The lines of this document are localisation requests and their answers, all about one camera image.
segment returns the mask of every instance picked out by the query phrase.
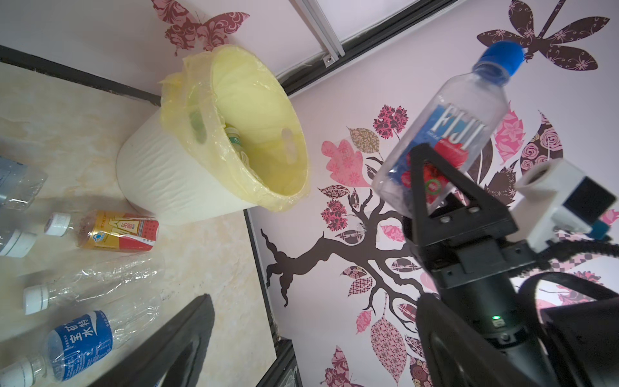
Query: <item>bottle with red and yellow label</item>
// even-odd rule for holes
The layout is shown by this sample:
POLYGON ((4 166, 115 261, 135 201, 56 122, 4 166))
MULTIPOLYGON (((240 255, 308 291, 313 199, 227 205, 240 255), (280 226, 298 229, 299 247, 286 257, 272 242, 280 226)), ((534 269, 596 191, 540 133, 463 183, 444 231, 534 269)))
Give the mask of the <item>bottle with red and yellow label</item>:
POLYGON ((45 234, 71 235, 78 247, 124 253, 149 251, 158 231, 155 218, 98 210, 86 215, 54 212, 45 225, 45 234))

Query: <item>trash can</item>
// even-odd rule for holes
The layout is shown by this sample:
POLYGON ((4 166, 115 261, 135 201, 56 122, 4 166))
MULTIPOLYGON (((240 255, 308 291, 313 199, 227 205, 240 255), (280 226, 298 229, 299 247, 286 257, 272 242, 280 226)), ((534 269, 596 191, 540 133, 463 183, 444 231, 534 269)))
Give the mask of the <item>trash can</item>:
POLYGON ((188 56, 162 84, 162 107, 116 160, 121 191, 140 213, 180 225, 253 206, 285 211, 307 195, 301 125, 257 57, 220 46, 188 56), (227 126, 238 130, 249 165, 227 126))

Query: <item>bottle label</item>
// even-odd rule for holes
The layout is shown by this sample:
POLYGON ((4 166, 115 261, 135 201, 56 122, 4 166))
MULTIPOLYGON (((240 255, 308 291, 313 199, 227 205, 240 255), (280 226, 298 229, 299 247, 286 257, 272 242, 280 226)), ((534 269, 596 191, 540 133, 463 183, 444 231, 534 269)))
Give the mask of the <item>bottle label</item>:
POLYGON ((0 156, 0 206, 26 175, 28 167, 0 156))
POLYGON ((63 357, 50 359, 54 373, 64 363, 63 380, 76 376, 112 350, 110 322, 100 310, 87 313, 55 329, 63 344, 63 357))
MULTIPOLYGON (((155 218, 124 212, 97 211, 94 228, 83 246, 95 250, 149 251, 157 240, 155 218)), ((80 229, 80 233, 89 230, 80 229)))
MULTIPOLYGON (((474 141, 480 137, 485 128, 483 122, 455 105, 438 105, 391 168, 390 179, 410 188, 409 152, 413 147, 424 143, 432 146, 451 165, 461 168, 469 158, 469 149, 475 145, 474 141)), ((428 163, 423 168, 423 181, 428 204, 433 203, 449 183, 442 173, 428 163)))

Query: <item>bottle cap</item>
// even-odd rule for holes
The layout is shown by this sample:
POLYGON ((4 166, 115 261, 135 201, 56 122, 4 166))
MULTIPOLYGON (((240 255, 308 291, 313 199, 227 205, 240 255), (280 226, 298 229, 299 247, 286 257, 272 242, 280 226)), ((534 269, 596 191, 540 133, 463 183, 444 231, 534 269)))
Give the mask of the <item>bottle cap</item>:
POLYGON ((24 311, 27 315, 47 309, 50 300, 50 290, 46 284, 24 289, 24 311))
POLYGON ((2 387, 30 387, 33 382, 32 366, 25 357, 0 370, 0 386, 2 387))
POLYGON ((13 235, 9 238, 9 241, 0 251, 0 256, 6 255, 15 258, 23 258, 26 254, 28 254, 36 240, 36 234, 15 229, 13 231, 13 235))
POLYGON ((47 220, 45 225, 45 235, 53 235, 54 237, 61 237, 67 232, 71 223, 71 215, 63 214, 62 212, 54 212, 47 220))
POLYGON ((524 52, 518 43, 498 41, 484 51, 475 67, 481 63, 493 63, 501 66, 509 76, 512 76, 523 61, 524 52))

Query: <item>bottle without label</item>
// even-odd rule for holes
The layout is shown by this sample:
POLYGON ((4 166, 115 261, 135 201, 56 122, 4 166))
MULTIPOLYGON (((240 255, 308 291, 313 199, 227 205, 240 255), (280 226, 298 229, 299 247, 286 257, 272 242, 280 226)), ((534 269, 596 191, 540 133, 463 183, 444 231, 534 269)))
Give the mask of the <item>bottle without label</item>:
POLYGON ((0 206, 25 210, 47 180, 47 174, 37 167, 29 167, 0 157, 0 206))
POLYGON ((36 234, 21 231, 8 224, 0 224, 0 256, 23 258, 36 240, 36 234))
POLYGON ((54 306, 68 307, 99 297, 114 297, 133 284, 152 283, 163 277, 161 256, 135 254, 100 262, 63 275, 57 280, 24 289, 27 315, 54 306))
POLYGON ((54 212, 45 225, 46 235, 70 235, 78 247, 125 253, 149 251, 158 231, 155 218, 98 210, 88 214, 54 212))
MULTIPOLYGON (((473 72, 445 82, 374 177, 372 187, 378 195, 400 214, 412 217, 409 152, 419 144, 429 144, 451 165, 461 171, 468 170, 508 112, 503 86, 523 60, 522 48, 517 43, 501 41, 484 52, 473 66, 473 72)), ((381 114, 391 125, 404 115, 401 109, 381 114)), ((377 131, 385 138, 393 136, 389 125, 377 131)), ((423 182, 428 213, 432 213, 447 196, 451 185, 429 164, 423 168, 423 182)))
POLYGON ((0 371, 0 386, 64 381, 140 334, 159 314, 161 298, 124 297, 52 330, 41 351, 0 371))

